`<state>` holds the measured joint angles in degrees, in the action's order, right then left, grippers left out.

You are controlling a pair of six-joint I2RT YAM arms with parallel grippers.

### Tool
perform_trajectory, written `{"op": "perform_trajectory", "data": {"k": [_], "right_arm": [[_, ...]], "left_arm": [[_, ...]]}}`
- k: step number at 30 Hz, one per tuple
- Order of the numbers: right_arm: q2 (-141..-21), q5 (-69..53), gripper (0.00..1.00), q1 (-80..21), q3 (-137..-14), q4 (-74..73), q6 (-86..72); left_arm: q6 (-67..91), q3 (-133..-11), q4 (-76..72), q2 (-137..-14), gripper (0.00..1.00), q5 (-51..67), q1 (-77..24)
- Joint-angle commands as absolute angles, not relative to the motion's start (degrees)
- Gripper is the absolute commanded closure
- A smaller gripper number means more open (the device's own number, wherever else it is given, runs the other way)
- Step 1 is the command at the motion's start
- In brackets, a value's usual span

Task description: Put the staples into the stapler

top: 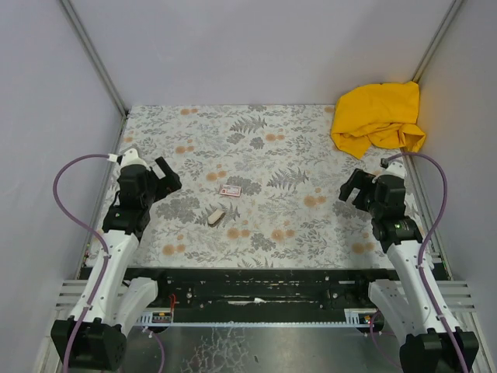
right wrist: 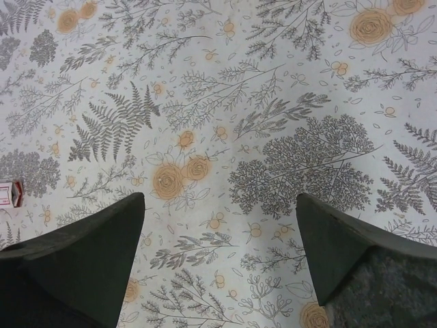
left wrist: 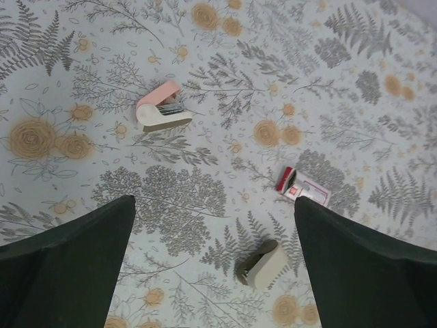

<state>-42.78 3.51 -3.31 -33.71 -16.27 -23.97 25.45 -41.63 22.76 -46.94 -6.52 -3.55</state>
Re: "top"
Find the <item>red staple box sleeve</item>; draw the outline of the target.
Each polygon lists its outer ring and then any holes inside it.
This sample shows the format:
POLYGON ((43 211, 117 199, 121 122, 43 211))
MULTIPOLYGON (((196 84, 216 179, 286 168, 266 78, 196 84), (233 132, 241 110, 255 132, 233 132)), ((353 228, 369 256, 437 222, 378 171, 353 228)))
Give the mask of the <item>red staple box sleeve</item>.
POLYGON ((242 188, 240 186, 221 184, 219 194, 226 197, 240 197, 242 188))

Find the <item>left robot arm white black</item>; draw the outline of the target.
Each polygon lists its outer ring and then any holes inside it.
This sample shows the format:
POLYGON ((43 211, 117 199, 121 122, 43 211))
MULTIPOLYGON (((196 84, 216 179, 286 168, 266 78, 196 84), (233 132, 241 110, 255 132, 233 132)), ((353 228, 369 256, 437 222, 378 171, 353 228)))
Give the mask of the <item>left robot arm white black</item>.
POLYGON ((133 279, 121 295, 125 272, 151 220, 152 206, 182 187, 162 157, 150 166, 132 148, 104 158, 119 167, 119 189, 102 231, 68 215, 96 237, 101 250, 71 313, 55 320, 50 331, 64 371, 115 371, 123 363, 130 329, 158 296, 157 282, 148 277, 133 279))

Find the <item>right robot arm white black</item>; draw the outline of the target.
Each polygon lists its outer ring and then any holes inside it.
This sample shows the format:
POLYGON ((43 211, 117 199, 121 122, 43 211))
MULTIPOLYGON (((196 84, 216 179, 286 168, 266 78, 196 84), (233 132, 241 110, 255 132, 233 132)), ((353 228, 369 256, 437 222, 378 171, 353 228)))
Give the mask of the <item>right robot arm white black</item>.
POLYGON ((461 329, 443 299, 419 227, 405 213, 404 178, 394 162, 378 176, 355 169, 340 187, 342 201, 358 191, 353 206, 370 214, 374 237, 399 277, 371 282, 369 298, 400 344, 404 372, 469 372, 478 338, 461 329))

